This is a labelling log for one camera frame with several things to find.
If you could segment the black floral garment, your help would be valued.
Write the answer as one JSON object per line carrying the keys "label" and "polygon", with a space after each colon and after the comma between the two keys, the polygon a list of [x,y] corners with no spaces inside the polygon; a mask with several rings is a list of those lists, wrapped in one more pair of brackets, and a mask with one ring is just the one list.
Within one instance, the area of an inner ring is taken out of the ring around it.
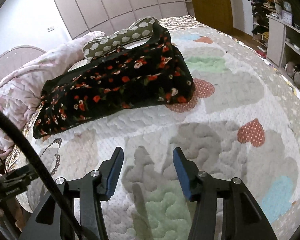
{"label": "black floral garment", "polygon": [[155,24],[146,43],[117,48],[46,81],[33,136],[61,133],[123,109],[187,103],[194,91],[192,75],[170,33]]}

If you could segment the pink white duvet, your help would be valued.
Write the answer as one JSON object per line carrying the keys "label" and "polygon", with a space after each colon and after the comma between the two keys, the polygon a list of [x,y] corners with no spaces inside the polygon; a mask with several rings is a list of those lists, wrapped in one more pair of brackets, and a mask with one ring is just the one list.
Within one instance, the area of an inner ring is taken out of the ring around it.
{"label": "pink white duvet", "polygon": [[89,32],[46,52],[4,77],[0,81],[0,111],[22,131],[40,104],[45,82],[67,72],[84,58],[83,45],[104,35],[101,31]]}

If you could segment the patchwork quilted bedspread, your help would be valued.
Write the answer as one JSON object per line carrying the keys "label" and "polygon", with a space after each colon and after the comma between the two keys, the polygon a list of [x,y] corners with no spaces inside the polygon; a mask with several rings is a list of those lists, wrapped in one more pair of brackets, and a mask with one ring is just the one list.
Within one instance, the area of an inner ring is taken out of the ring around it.
{"label": "patchwork quilted bedspread", "polygon": [[197,85],[185,106],[124,110],[66,132],[23,133],[53,178],[81,178],[120,146],[125,161],[102,203],[110,239],[187,239],[195,204],[183,196],[174,148],[215,178],[243,180],[278,239],[300,226],[300,92],[241,42],[189,17],[161,20]]}

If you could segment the white shelf unit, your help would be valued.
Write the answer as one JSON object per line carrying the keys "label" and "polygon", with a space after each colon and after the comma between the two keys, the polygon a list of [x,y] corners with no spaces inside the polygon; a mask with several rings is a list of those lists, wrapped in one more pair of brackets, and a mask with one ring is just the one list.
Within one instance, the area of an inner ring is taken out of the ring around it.
{"label": "white shelf unit", "polygon": [[278,68],[300,64],[300,29],[268,15],[269,38],[266,59]]}

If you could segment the white wardrobe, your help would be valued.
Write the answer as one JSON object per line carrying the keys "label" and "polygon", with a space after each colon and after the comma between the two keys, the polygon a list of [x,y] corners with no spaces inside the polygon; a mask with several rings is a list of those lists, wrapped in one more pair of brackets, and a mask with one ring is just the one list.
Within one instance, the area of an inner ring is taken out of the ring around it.
{"label": "white wardrobe", "polygon": [[110,35],[145,16],[185,16],[185,0],[54,0],[71,38],[90,31]]}

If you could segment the olive white-dotted pillow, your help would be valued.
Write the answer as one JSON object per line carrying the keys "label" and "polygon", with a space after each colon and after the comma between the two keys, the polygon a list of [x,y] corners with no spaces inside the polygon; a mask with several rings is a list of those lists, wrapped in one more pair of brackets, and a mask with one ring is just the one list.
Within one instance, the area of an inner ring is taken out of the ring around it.
{"label": "olive white-dotted pillow", "polygon": [[119,30],[109,36],[98,36],[87,42],[83,47],[84,57],[87,60],[101,57],[113,51],[118,45],[127,45],[132,42],[151,37],[153,24],[159,20],[153,16],[146,16],[134,22],[126,29]]}

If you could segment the cluttered dark rack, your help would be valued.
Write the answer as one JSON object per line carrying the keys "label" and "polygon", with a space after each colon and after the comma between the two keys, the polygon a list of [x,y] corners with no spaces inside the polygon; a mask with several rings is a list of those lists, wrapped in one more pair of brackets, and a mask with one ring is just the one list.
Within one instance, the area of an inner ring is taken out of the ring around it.
{"label": "cluttered dark rack", "polygon": [[266,52],[269,40],[269,18],[271,13],[277,14],[276,5],[280,0],[248,0],[253,16],[253,40],[258,43],[261,51]]}

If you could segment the brown wooden door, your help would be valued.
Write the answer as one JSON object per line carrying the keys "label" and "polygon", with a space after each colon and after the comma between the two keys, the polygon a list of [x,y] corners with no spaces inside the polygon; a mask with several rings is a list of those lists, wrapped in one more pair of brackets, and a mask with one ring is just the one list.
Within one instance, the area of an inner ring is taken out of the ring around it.
{"label": "brown wooden door", "polygon": [[192,4],[197,21],[232,34],[234,27],[230,0],[192,0]]}

